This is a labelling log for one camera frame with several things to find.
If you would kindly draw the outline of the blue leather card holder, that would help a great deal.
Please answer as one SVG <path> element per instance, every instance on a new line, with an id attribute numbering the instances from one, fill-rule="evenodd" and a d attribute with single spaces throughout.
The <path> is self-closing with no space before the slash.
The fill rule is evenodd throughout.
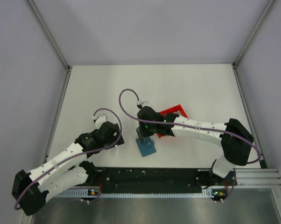
<path id="1" fill-rule="evenodd" d="M 141 143 L 140 138 L 137 138 L 136 143 L 142 157 L 156 153 L 155 143 L 150 137 L 145 137 L 143 143 Z"/>

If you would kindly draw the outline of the red plastic bin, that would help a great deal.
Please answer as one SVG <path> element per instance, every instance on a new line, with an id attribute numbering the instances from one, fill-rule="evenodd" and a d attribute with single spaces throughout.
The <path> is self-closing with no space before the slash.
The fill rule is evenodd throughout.
<path id="1" fill-rule="evenodd" d="M 156 115 L 155 115 L 156 121 L 163 121 L 164 122 L 164 116 L 168 113 L 174 113 L 176 115 L 188 118 L 188 116 L 187 116 L 186 112 L 184 111 L 183 107 L 179 104 L 179 105 L 173 106 L 171 108 L 168 108 L 166 110 L 157 112 Z"/>

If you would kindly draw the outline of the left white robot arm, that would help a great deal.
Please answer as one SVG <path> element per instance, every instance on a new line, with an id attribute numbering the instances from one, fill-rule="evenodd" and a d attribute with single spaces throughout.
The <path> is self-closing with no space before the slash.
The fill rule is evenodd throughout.
<path id="1" fill-rule="evenodd" d="M 31 216 L 64 190 L 96 182 L 97 169 L 88 159 L 122 143 L 122 123 L 107 121 L 105 115 L 94 122 L 96 128 L 92 132 L 79 135 L 60 154 L 35 169 L 21 170 L 15 175 L 12 187 L 15 210 Z"/>

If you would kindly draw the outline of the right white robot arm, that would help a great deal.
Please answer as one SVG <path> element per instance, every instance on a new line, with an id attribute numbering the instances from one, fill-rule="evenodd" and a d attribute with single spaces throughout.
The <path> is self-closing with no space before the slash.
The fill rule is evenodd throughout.
<path id="1" fill-rule="evenodd" d="M 226 123 L 208 123 L 191 120 L 176 113 L 161 115 L 149 106 L 137 113 L 142 137 L 161 136 L 191 137 L 222 147 L 222 155 L 214 161 L 209 171 L 209 180 L 221 184 L 228 173 L 237 166 L 248 164 L 253 136 L 237 120 Z"/>

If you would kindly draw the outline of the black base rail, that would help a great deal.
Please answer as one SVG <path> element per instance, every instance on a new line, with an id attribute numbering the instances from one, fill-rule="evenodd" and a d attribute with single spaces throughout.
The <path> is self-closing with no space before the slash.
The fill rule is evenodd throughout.
<path id="1" fill-rule="evenodd" d="M 92 186 L 102 193 L 178 194 L 200 193 L 211 186 L 208 171 L 195 168 L 98 167 Z"/>

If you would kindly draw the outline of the right aluminium frame post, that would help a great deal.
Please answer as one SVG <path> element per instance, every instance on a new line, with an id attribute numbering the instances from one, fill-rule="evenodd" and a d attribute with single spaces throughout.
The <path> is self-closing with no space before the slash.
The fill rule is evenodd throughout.
<path id="1" fill-rule="evenodd" d="M 276 4 L 276 0 L 268 0 L 266 3 L 265 8 L 263 9 L 261 15 L 259 16 L 257 22 L 255 23 L 250 35 L 248 36 L 247 40 L 245 41 L 241 51 L 239 52 L 238 56 L 236 57 L 235 61 L 233 62 L 233 68 L 236 69 L 241 61 L 243 60 L 244 56 L 246 55 L 247 51 L 250 49 L 251 45 L 253 44 L 255 38 L 257 37 L 258 33 L 260 32 L 263 24 L 265 23 L 266 19 L 272 12 L 274 5 Z"/>

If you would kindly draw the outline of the aluminium frame post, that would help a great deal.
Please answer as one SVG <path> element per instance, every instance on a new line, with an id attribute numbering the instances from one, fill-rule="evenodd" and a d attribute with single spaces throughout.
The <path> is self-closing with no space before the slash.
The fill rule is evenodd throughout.
<path id="1" fill-rule="evenodd" d="M 70 70 L 70 65 L 66 61 L 65 57 L 62 54 L 61 49 L 59 48 L 54 36 L 52 35 L 52 32 L 50 31 L 48 25 L 46 24 L 40 10 L 38 9 L 36 3 L 34 0 L 26 0 L 26 3 L 28 4 L 32 14 L 37 19 L 37 22 L 44 33 L 45 37 L 49 41 L 49 44 L 51 45 L 51 48 L 53 49 L 55 55 L 57 56 L 58 60 L 61 62 L 62 66 L 65 68 L 66 71 Z"/>
<path id="2" fill-rule="evenodd" d="M 276 0 L 268 0 L 266 3 L 265 8 L 263 9 L 261 15 L 259 16 L 257 22 L 255 23 L 250 35 L 248 36 L 247 40 L 245 41 L 241 51 L 239 52 L 238 56 L 236 57 L 235 61 L 233 62 L 233 68 L 236 69 L 241 61 L 243 60 L 244 56 L 246 55 L 247 51 L 250 49 L 251 45 L 253 44 L 255 38 L 257 37 L 258 33 L 260 32 L 263 24 L 265 23 L 266 19 L 272 12 L 274 5 L 276 4 Z"/>

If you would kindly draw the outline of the aluminium frame rail right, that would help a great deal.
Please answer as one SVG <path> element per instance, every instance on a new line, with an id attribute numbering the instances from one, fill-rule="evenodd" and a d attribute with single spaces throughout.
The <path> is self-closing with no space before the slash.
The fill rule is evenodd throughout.
<path id="1" fill-rule="evenodd" d="M 281 188 L 281 176 L 277 169 L 236 169 L 236 188 Z"/>

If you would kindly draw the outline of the left aluminium frame post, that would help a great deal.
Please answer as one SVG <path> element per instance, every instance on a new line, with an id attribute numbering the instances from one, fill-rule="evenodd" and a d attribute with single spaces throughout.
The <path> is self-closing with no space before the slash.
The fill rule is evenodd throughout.
<path id="1" fill-rule="evenodd" d="M 52 35 L 52 32 L 50 31 L 48 25 L 46 24 L 40 10 L 38 9 L 36 3 L 34 0 L 26 0 L 26 3 L 28 4 L 32 14 L 37 19 L 37 22 L 44 33 L 45 37 L 49 41 L 49 44 L 51 45 L 51 48 L 53 49 L 55 55 L 57 56 L 58 60 L 61 62 L 62 66 L 65 68 L 66 71 L 70 70 L 70 65 L 66 61 L 65 57 L 62 54 L 61 49 L 59 48 L 54 36 Z"/>

